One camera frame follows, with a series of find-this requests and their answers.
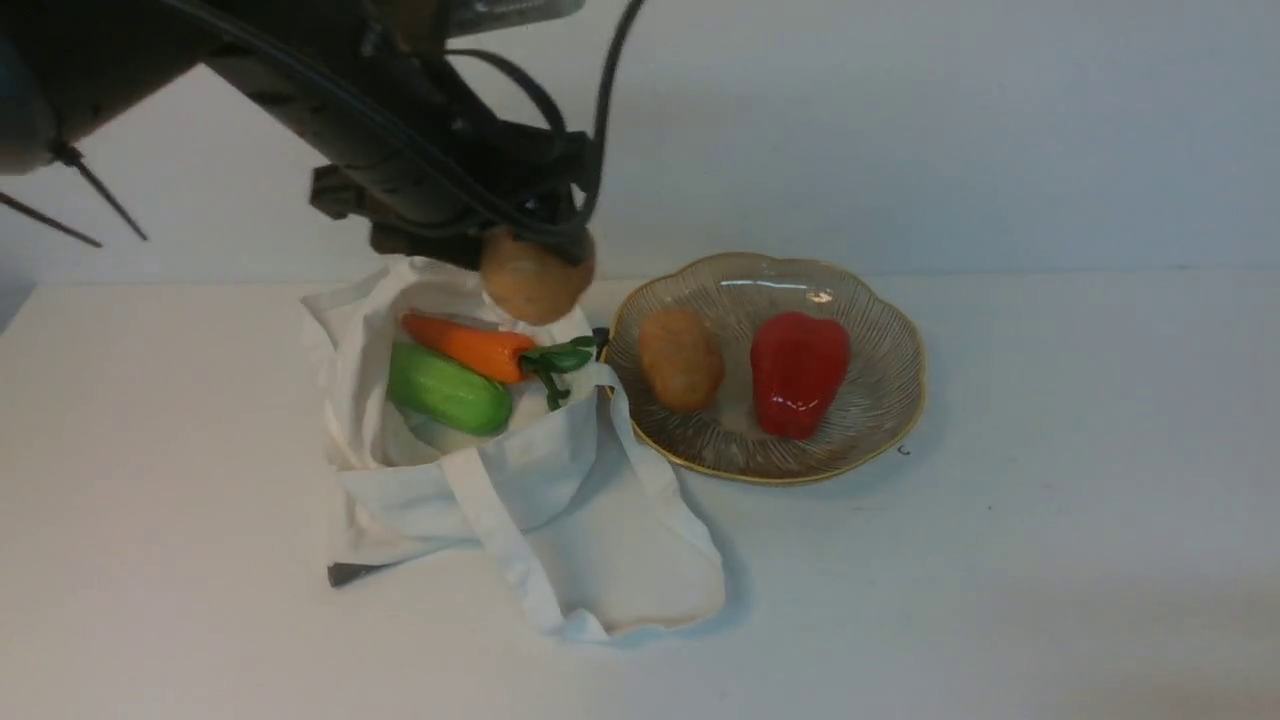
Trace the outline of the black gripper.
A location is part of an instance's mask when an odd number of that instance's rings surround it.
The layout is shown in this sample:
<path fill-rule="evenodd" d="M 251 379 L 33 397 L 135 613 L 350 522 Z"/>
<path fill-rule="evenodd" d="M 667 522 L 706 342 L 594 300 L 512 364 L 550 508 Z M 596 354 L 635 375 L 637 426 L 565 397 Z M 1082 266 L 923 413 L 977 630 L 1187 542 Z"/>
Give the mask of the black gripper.
<path fill-rule="evenodd" d="M 310 143 L 326 163 L 312 172 L 310 204 L 334 220 L 367 220 L 367 243 L 378 255 L 476 270 L 485 236 L 509 231 L 571 266 L 588 260 L 588 232 L 571 224 L 579 210 L 573 187 L 596 188 L 588 133 L 568 132 L 549 161 L 520 160 L 467 135 L 457 142 L 461 155 L 451 165 L 355 120 L 314 118 Z"/>

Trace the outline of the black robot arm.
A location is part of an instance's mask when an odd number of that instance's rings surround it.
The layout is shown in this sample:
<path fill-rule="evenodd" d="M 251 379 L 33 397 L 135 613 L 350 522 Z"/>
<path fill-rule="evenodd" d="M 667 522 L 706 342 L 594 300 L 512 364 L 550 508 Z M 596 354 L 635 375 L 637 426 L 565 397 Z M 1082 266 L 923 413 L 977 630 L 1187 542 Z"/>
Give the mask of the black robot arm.
<path fill-rule="evenodd" d="M 87 167 L 79 143 L 196 67 L 207 67 L 324 158 L 308 201 L 360 217 L 380 254 L 480 265 L 509 231 L 573 266 L 593 254 L 576 187 L 593 190 L 590 138 L 502 56 L 453 38 L 559 19 L 577 1 L 5 1 L 3 174 Z M 490 64 L 543 114 L 498 117 L 454 59 Z"/>

